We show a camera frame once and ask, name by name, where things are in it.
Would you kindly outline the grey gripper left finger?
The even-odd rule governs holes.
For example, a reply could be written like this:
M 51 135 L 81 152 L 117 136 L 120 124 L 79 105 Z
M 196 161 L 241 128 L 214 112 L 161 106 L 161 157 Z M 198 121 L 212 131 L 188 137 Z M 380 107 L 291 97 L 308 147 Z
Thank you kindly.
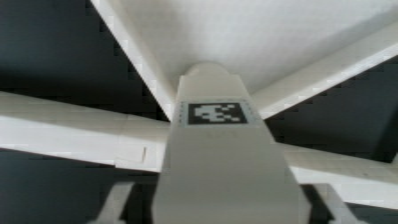
M 88 221 L 86 224 L 125 224 L 125 221 L 120 219 L 120 215 L 133 186 L 133 182 L 117 182 L 113 184 L 101 206 L 99 214 L 95 216 L 95 219 Z

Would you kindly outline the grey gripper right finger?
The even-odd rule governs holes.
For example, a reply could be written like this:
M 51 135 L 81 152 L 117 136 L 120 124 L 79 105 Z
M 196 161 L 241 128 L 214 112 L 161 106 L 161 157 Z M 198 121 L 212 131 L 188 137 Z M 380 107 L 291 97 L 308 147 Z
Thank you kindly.
M 317 183 L 312 187 L 332 216 L 326 224 L 367 224 L 367 222 L 355 217 L 332 185 Z

